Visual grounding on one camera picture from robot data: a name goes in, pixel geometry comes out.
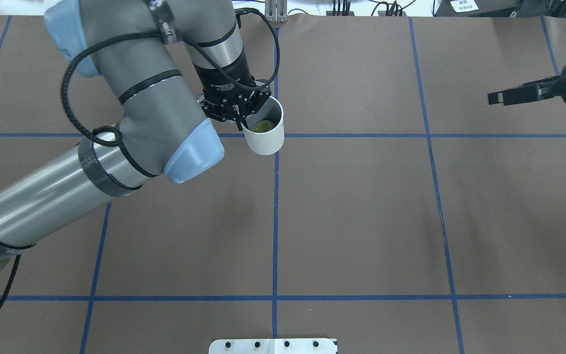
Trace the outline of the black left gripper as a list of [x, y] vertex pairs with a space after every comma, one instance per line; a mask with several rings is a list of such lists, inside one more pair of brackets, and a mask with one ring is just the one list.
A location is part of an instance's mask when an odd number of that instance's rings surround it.
[[[243, 132], [246, 118], [256, 114], [272, 92], [270, 85], [259, 90], [243, 89], [231, 83], [217, 69], [203, 68], [194, 65], [198, 78], [202, 83], [203, 110], [207, 117], [218, 121], [234, 121], [238, 130]], [[249, 63], [245, 52], [230, 65], [222, 66], [222, 70], [231, 78], [245, 87], [260, 87], [263, 80], [256, 80], [250, 74]]]

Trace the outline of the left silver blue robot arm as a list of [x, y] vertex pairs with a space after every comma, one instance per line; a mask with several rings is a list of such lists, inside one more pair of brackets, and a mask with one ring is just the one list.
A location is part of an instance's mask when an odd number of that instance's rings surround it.
[[[61, 0], [47, 31], [69, 62], [60, 84], [74, 148], [0, 191], [0, 271], [39, 240], [164, 175], [184, 183], [217, 164], [213, 121], [247, 130], [273, 78], [250, 74], [240, 16], [230, 0]], [[101, 76], [123, 108], [88, 129], [73, 112], [74, 74]]]

